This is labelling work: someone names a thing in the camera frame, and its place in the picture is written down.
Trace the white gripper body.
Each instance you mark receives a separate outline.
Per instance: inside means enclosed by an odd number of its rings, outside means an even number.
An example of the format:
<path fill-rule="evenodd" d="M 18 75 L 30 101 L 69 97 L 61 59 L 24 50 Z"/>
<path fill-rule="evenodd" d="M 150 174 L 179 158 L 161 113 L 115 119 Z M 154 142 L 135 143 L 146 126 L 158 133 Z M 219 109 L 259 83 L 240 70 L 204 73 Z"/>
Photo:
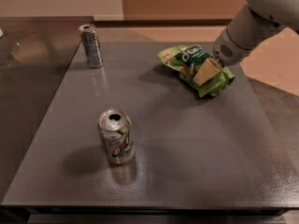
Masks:
<path fill-rule="evenodd" d="M 249 50 L 242 49 L 234 43 L 227 28 L 214 41 L 212 53 L 225 66 L 238 64 L 250 55 Z"/>

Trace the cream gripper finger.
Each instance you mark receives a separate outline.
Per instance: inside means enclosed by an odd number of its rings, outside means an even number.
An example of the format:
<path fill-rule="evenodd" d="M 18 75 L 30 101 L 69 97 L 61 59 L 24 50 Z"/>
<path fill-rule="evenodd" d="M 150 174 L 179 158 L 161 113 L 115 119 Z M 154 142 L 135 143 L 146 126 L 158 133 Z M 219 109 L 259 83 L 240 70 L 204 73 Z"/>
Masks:
<path fill-rule="evenodd" d="M 221 65 L 214 58 L 207 58 L 199 67 L 192 81 L 197 86 L 202 86 L 221 71 Z"/>

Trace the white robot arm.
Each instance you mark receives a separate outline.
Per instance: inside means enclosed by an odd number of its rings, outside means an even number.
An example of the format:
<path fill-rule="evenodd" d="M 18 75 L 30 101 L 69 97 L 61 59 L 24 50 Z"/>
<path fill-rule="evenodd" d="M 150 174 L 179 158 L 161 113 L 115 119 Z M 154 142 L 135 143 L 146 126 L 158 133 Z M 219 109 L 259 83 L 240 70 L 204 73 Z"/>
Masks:
<path fill-rule="evenodd" d="M 299 32 L 299 0 L 246 0 L 213 43 L 213 58 L 199 68 L 192 81 L 197 86 L 221 72 L 222 65 L 246 59 L 265 39 L 285 28 Z"/>

